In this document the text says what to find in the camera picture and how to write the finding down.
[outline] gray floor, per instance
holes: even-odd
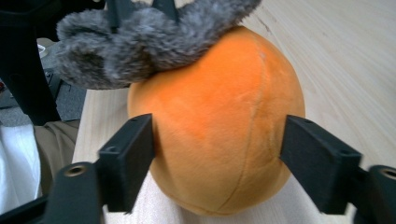
[[[49,54],[42,59],[44,68],[53,68],[54,66],[54,51],[57,44],[48,47]],[[80,119],[82,107],[84,105],[86,90],[70,86],[63,82],[58,97],[56,99],[57,109],[62,120]],[[31,124],[29,117],[27,117],[19,107],[12,107],[7,109],[0,109],[0,122],[8,127],[21,126]]]

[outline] black bracket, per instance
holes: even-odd
[[[154,159],[151,115],[128,120],[99,157],[64,167],[48,197],[3,214],[0,223],[99,224],[105,204],[111,212],[131,213]]]
[[[131,0],[106,0],[107,19],[110,30],[113,34],[117,33],[122,21],[127,20],[136,8]],[[178,13],[174,0],[154,0],[152,7],[163,12],[169,19],[178,22]]]
[[[320,212],[343,215],[353,203],[356,224],[396,223],[396,169],[363,171],[361,154],[315,122],[287,117],[280,159]]]

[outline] stuffed toy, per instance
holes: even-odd
[[[196,0],[179,21],[143,3],[116,34],[104,11],[59,24],[63,78],[87,89],[130,87],[128,114],[150,113],[150,171],[193,213],[228,216],[286,183],[279,159],[287,115],[304,116],[298,78],[268,40],[237,26],[259,0]]]

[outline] light wood surface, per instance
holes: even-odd
[[[187,1],[177,1],[179,6]],[[365,155],[362,167],[396,167],[396,1],[266,0],[244,24],[287,56],[301,81],[306,116]],[[127,120],[127,90],[88,91],[74,161]],[[271,200],[232,217],[198,217],[175,205],[148,175],[131,215],[108,223],[351,223],[321,215],[294,178]]]

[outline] white cloth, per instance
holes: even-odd
[[[40,194],[40,159],[32,125],[0,125],[0,214]]]

